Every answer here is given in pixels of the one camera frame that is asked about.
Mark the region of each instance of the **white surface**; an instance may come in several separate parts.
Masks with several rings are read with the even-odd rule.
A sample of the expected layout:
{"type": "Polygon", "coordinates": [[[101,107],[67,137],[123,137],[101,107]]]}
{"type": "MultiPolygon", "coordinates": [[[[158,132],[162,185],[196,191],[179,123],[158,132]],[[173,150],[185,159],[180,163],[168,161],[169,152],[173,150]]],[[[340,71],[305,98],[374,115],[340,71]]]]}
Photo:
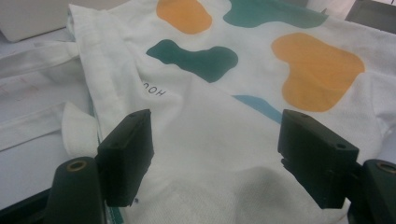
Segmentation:
{"type": "MultiPolygon", "coordinates": [[[[32,49],[37,41],[67,38],[65,30],[17,44],[0,36],[0,58],[32,49]]],[[[85,112],[90,111],[79,59],[41,72],[0,78],[0,122],[65,101],[71,101],[85,112]]],[[[0,209],[50,188],[56,168],[69,159],[60,131],[1,151],[0,209]]]]}
{"type": "Polygon", "coordinates": [[[66,25],[68,4],[109,9],[127,0],[3,0],[0,30],[9,41],[44,34],[66,25]]]}
{"type": "MultiPolygon", "coordinates": [[[[308,7],[321,11],[326,7],[322,1],[315,4],[310,1],[308,7]]],[[[12,44],[0,36],[0,57],[34,47],[35,42],[43,40],[71,40],[65,29],[37,36],[12,44]]],[[[65,90],[64,97],[74,98],[73,91],[65,90]]],[[[84,102],[77,103],[84,107],[84,102]]],[[[379,158],[396,162],[396,132],[384,143],[379,158]]],[[[56,167],[68,160],[60,132],[51,133],[17,148],[0,153],[0,209],[50,187],[56,167]]]]}

